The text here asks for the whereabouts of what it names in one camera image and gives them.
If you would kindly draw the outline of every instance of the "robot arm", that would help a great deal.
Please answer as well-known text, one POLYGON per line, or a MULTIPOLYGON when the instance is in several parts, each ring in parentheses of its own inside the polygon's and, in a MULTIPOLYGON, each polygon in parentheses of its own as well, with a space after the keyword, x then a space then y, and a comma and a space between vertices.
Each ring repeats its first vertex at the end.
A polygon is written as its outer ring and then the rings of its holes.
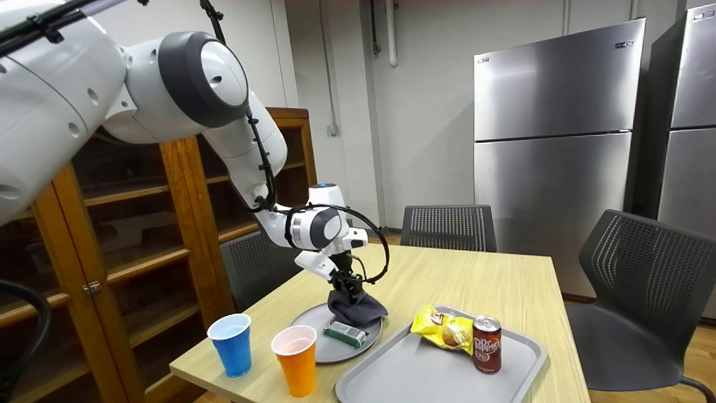
MULTIPOLYGON (((0 12, 0 25, 41 11, 15 4, 0 12)), ((39 40, 0 58, 0 102, 8 106, 0 108, 0 224, 23 211, 100 125, 127 143, 203 133, 274 243, 303 249, 296 263, 326 280, 353 276, 349 264, 331 259, 367 243, 345 212, 261 203, 271 188, 265 163, 278 173, 286 143, 229 48, 203 32, 119 47, 91 18, 62 34, 59 44, 39 40)), ((344 207, 331 184, 311 187, 308 202, 344 207)))

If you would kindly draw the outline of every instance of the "wooden cabinet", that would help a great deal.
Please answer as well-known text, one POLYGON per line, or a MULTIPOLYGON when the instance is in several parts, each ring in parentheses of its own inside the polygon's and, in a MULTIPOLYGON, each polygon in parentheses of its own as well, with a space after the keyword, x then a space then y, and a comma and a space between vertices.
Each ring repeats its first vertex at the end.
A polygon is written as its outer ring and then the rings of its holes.
MULTIPOLYGON (((303 204, 316 183, 308 114, 270 112, 289 147, 279 201, 303 204)), ((31 210, 0 227, 0 278, 41 291, 54 312, 12 401, 191 401, 200 390, 168 364, 233 312, 219 244, 257 229, 201 136, 141 146, 92 137, 31 210)), ((0 295, 0 366, 23 351, 34 320, 0 295)))

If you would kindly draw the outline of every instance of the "gray cloth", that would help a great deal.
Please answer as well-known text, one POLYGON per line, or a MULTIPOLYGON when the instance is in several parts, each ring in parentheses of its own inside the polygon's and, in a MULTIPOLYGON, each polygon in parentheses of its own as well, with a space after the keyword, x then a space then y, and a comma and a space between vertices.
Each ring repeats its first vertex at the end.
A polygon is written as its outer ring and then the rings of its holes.
POLYGON ((336 320, 351 326, 365 326, 387 315, 388 310, 377 299, 365 291, 351 304, 348 293, 333 290, 328 294, 328 309, 336 315, 336 320))

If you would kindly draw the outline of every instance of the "freezer door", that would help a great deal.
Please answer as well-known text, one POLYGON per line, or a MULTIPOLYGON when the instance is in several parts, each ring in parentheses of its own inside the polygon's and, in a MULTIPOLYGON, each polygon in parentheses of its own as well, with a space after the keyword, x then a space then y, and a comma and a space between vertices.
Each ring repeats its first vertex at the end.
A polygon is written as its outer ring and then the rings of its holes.
POLYGON ((562 292, 594 296, 578 255, 621 209, 631 133, 475 143, 475 203, 493 209, 498 252, 551 256, 562 292))
POLYGON ((686 15, 673 128, 716 125, 716 4, 686 15))
MULTIPOLYGON (((659 221, 716 238, 716 128, 672 131, 659 221)), ((716 318, 711 295, 704 316, 716 318)))
POLYGON ((475 140, 631 130, 644 20, 475 56, 475 140))

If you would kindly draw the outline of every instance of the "floor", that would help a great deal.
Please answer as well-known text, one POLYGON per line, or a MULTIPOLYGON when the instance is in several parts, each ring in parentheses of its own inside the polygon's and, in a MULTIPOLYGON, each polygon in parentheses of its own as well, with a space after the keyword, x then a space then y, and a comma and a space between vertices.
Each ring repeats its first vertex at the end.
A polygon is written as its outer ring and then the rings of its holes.
MULTIPOLYGON (((400 235, 386 236, 391 245, 400 244, 400 235)), ((696 379, 711 390, 716 387, 716 328, 699 326, 686 352, 685 376, 696 379)), ((704 395, 684 385, 642 392, 589 391, 592 403, 703 403, 704 395)), ((195 403, 230 403, 223 397, 206 392, 195 403)))

